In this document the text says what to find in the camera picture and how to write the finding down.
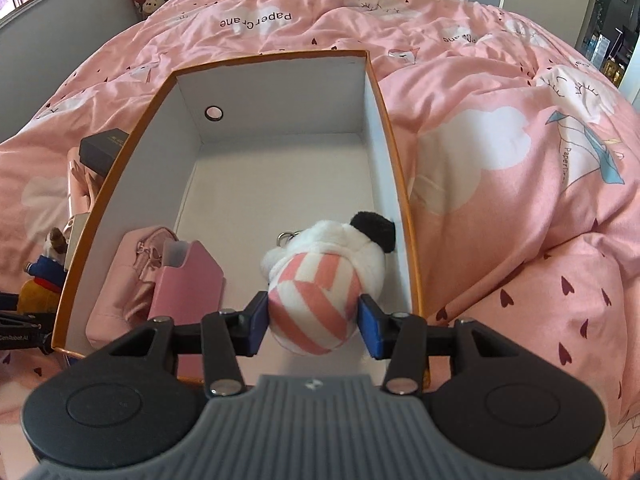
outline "pink plastic holder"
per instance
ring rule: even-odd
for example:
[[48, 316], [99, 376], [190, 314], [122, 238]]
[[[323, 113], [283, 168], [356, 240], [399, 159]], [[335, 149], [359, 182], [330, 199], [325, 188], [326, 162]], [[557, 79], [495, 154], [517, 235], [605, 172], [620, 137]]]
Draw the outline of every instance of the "pink plastic holder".
[[[171, 316], [176, 325], [193, 324], [220, 308], [225, 283], [222, 268], [199, 241], [187, 248], [186, 244], [169, 241], [164, 247], [149, 319]], [[201, 379], [202, 375], [202, 356], [179, 357], [178, 376]]]

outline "striped plush ball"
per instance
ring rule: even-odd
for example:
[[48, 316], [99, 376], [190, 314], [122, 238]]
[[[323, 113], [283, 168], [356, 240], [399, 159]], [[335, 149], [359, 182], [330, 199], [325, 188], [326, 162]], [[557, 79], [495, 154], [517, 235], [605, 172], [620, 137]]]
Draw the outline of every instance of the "striped plush ball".
[[296, 354], [328, 353], [353, 334], [361, 293], [360, 279], [347, 258], [296, 254], [269, 284], [271, 331]]

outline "pink comforter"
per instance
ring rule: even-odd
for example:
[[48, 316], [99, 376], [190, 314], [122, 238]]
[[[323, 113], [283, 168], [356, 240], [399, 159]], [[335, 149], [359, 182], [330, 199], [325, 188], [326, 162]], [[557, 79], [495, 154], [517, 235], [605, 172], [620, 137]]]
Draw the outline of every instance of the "pink comforter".
[[[610, 478], [631, 475], [640, 468], [639, 117], [573, 49], [495, 7], [169, 1], [91, 56], [0, 146], [0, 289], [18, 290], [23, 262], [66, 222], [68, 150], [107, 128], [130, 131], [171, 70], [328, 48], [371, 52], [411, 187], [431, 321], [473, 316], [590, 384], [608, 418], [593, 463]], [[44, 379], [52, 369], [21, 371]], [[11, 375], [2, 377], [10, 393]], [[14, 423], [16, 403], [0, 404]], [[5, 460], [8, 440], [0, 427]]]

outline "black box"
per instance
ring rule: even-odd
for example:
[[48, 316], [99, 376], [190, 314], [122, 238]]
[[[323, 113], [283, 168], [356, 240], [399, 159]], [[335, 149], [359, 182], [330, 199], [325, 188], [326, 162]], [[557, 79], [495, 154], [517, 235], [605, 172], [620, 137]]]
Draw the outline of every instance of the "black box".
[[129, 134], [114, 129], [100, 132], [80, 141], [80, 163], [106, 177]]

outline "white box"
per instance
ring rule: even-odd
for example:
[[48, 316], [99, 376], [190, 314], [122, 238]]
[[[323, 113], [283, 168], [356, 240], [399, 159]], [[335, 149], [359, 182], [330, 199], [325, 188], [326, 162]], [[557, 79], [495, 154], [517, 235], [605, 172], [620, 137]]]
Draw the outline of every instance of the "white box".
[[[218, 121], [205, 111], [217, 107]], [[200, 240], [222, 266], [222, 307], [243, 309], [267, 283], [260, 260], [279, 233], [373, 210], [396, 223], [381, 306], [420, 312], [417, 253], [398, 151], [364, 51], [251, 56], [175, 72], [153, 98], [105, 180], [62, 293], [53, 346], [93, 351], [84, 329], [122, 236], [150, 225]], [[302, 357], [268, 332], [239, 359], [260, 374], [370, 373], [356, 333], [328, 355]]]

